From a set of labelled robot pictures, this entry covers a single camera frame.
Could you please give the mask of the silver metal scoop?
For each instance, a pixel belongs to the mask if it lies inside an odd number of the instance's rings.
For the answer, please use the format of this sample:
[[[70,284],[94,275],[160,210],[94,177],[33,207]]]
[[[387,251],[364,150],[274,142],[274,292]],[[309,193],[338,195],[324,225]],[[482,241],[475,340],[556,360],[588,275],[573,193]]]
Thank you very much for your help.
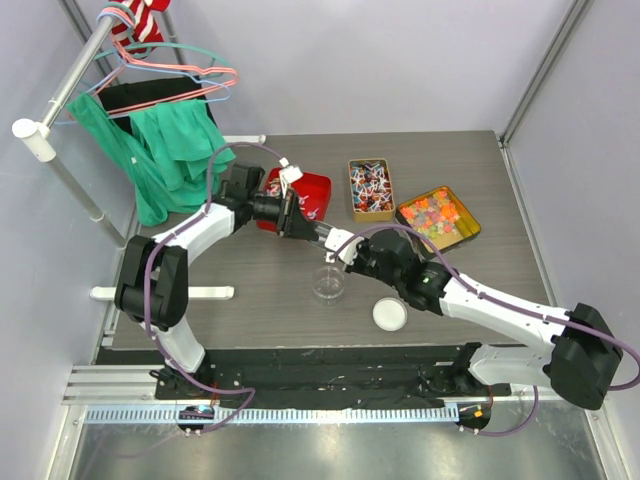
[[[310,225],[313,233],[308,242],[324,251],[334,252],[336,250],[335,241],[330,240],[330,236],[335,227],[318,221],[312,221]]]

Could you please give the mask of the red square candy box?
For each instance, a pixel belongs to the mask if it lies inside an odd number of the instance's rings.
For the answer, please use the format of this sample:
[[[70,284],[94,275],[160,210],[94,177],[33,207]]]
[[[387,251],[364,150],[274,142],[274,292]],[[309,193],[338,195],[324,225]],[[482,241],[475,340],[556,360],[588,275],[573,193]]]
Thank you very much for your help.
[[[279,183],[279,170],[279,168],[274,168],[270,171],[260,194],[273,197],[284,195]],[[287,190],[287,192],[293,193],[293,198],[299,198],[300,209],[305,217],[310,221],[318,222],[324,220],[331,198],[331,191],[331,180],[326,176],[314,173],[304,173],[303,177],[293,183]],[[256,222],[256,224],[262,230],[277,233],[273,224],[266,222]]]

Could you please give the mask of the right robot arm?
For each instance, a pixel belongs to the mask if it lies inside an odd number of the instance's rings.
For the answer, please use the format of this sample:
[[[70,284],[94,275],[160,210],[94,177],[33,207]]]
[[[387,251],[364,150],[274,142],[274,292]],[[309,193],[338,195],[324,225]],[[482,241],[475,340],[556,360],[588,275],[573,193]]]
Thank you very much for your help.
[[[347,270],[396,290],[410,307],[468,321],[513,340],[511,346],[473,344],[451,371],[457,391],[485,385],[550,388],[587,410],[599,409],[623,357],[601,313],[579,303],[570,310],[529,302],[489,288],[425,259],[394,229],[357,238],[338,254]]]

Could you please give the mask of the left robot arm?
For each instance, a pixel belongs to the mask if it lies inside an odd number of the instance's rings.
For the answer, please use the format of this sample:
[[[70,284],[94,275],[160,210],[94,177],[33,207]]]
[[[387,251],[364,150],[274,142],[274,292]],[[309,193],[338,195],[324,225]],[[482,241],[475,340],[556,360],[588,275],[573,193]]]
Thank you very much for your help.
[[[282,236],[319,238],[294,189],[304,178],[300,168],[281,166],[278,197],[262,189],[264,174],[260,167],[234,166],[218,193],[191,217],[157,237],[137,235],[125,249],[114,303],[143,326],[167,368],[179,374],[179,388],[193,399],[211,391],[213,375],[207,352],[186,319],[190,264],[252,220],[273,224]]]

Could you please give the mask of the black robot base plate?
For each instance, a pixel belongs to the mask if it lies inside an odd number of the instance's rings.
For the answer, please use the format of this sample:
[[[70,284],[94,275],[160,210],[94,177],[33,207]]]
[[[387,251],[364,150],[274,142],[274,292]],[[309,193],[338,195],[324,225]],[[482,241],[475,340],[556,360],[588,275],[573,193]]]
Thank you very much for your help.
[[[515,385],[548,389],[547,359],[524,346],[391,346],[209,349],[183,376],[152,350],[101,349],[100,366],[146,366],[159,400],[220,398],[236,406],[254,389],[262,409],[372,408],[442,398],[511,394]]]

